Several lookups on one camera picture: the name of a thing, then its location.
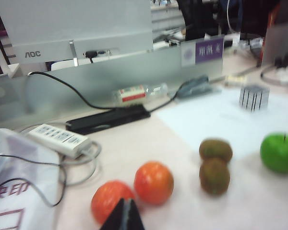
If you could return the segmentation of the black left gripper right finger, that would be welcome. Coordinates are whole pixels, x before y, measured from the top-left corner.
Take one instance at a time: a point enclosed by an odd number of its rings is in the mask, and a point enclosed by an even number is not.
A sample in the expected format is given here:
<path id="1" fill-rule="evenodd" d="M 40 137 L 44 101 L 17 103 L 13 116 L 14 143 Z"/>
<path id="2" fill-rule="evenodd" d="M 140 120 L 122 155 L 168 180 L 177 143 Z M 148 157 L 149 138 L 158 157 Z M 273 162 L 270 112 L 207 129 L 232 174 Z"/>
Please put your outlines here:
<path id="1" fill-rule="evenodd" d="M 129 201 L 127 229 L 128 230 L 145 230 L 139 210 L 133 199 Z"/>

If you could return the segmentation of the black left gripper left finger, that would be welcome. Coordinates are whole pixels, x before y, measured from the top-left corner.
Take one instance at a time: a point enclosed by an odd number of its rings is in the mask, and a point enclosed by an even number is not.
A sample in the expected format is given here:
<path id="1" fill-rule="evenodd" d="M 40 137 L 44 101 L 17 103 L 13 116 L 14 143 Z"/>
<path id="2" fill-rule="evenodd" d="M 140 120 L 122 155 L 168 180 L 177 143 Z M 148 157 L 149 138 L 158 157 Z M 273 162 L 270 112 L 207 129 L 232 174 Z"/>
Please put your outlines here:
<path id="1" fill-rule="evenodd" d="M 119 230 L 123 222 L 125 199 L 121 198 L 101 225 L 100 230 Z"/>

